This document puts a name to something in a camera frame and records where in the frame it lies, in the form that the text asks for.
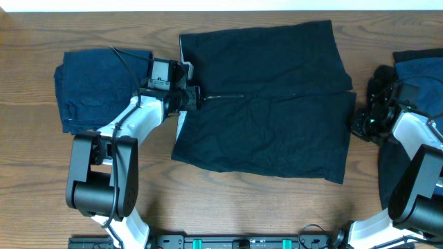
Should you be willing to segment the black shorts garment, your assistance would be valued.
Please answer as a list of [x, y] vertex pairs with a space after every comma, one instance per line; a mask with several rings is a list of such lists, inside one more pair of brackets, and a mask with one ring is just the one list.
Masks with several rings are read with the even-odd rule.
[[331, 21], [182, 34], [204, 100], [172, 159], [215, 172], [342, 183], [356, 96]]

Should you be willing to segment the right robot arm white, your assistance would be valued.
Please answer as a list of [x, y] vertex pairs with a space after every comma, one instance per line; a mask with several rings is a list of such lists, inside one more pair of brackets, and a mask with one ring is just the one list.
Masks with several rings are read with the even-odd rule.
[[352, 119], [352, 133], [380, 145], [401, 145], [410, 164], [390, 195], [388, 208], [339, 230], [331, 248], [403, 248], [407, 243], [442, 245], [442, 134], [435, 118], [417, 110], [417, 86], [403, 80], [370, 97]]

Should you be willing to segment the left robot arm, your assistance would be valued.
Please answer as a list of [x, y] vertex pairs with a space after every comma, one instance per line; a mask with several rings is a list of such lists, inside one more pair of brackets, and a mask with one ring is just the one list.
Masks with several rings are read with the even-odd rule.
[[75, 135], [66, 204], [99, 223], [107, 237], [73, 237], [70, 248], [155, 248], [156, 239], [136, 209], [138, 148], [171, 114], [195, 111], [201, 91], [191, 86], [190, 62], [154, 58], [136, 83], [128, 106], [97, 131]]

